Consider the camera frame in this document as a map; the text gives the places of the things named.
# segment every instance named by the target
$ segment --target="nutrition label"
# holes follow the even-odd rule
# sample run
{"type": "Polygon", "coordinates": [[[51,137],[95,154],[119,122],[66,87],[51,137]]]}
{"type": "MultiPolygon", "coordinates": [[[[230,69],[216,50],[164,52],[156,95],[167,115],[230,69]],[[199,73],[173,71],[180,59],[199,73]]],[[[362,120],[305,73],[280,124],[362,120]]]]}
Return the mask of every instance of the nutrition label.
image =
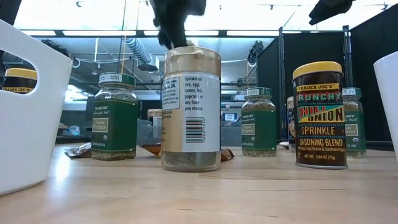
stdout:
{"type": "Polygon", "coordinates": [[[163,110],[180,108],[180,77],[164,80],[162,87],[163,110]]]}

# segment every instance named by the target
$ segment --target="white container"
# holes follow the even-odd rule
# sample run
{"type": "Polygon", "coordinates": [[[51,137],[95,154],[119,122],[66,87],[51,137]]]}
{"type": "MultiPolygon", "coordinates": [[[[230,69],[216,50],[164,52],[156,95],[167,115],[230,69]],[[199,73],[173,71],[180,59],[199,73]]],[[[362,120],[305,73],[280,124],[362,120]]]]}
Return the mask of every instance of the white container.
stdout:
{"type": "Polygon", "coordinates": [[[379,59],[373,67],[398,161],[398,52],[379,59]]]}
{"type": "Polygon", "coordinates": [[[30,62],[38,76],[36,87],[28,94],[0,91],[3,195],[46,178],[72,61],[2,20],[0,30],[0,49],[30,62]]]}

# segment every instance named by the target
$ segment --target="ceiling light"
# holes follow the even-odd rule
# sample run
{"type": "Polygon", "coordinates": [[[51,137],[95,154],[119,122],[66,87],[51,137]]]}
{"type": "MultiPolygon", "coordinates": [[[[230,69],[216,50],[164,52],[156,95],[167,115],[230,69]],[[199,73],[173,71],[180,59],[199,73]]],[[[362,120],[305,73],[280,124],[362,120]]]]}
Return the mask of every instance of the ceiling light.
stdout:
{"type": "Polygon", "coordinates": [[[56,35],[52,30],[21,30],[27,35],[34,35],[34,36],[49,36],[49,35],[56,35]]]}
{"type": "Polygon", "coordinates": [[[186,30],[185,35],[218,35],[218,30],[186,30]]]}
{"type": "Polygon", "coordinates": [[[222,90],[221,94],[237,94],[237,90],[222,90]]]}
{"type": "Polygon", "coordinates": [[[226,35],[236,36],[273,36],[277,37],[279,31],[247,31],[247,30],[229,30],[226,35]]]}
{"type": "Polygon", "coordinates": [[[287,31],[282,31],[282,33],[284,33],[284,34],[301,34],[302,32],[301,31],[289,31],[289,30],[287,30],[287,31]]]}
{"type": "Polygon", "coordinates": [[[144,30],[145,35],[157,35],[159,30],[144,30]]]}
{"type": "Polygon", "coordinates": [[[66,36],[121,36],[121,35],[136,35],[133,30],[65,30],[62,31],[66,36]]]}

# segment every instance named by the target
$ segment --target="green label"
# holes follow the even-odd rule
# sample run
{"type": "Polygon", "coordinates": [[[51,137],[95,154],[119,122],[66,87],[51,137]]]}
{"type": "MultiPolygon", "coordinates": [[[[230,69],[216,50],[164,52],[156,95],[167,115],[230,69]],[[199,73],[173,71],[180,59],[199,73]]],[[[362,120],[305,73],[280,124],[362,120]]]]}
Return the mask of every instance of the green label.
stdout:
{"type": "Polygon", "coordinates": [[[242,111],[242,148],[259,151],[276,150],[275,110],[242,111]]]}
{"type": "Polygon", "coordinates": [[[366,150],[363,113],[359,110],[346,110],[346,145],[348,152],[366,150]]]}
{"type": "Polygon", "coordinates": [[[98,100],[94,103],[91,148],[104,152],[136,149],[138,103],[98,100]]]}

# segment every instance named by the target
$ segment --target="black fabric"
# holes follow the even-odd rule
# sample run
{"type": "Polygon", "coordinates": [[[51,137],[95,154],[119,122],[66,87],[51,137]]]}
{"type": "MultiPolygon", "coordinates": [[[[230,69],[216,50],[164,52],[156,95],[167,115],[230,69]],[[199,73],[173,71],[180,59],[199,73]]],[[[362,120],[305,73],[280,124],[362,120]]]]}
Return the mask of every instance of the black fabric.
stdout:
{"type": "Polygon", "coordinates": [[[351,29],[354,86],[362,91],[367,141],[391,141],[373,64],[398,51],[398,4],[351,29]]]}
{"type": "Polygon", "coordinates": [[[276,106],[277,139],[280,139],[280,103],[279,103],[279,45],[278,38],[274,39],[260,54],[257,64],[257,84],[272,90],[271,101],[276,106]]]}
{"type": "Polygon", "coordinates": [[[286,97],[293,96],[293,72],[301,65],[334,61],[344,71],[343,46],[342,32],[284,34],[286,97]]]}

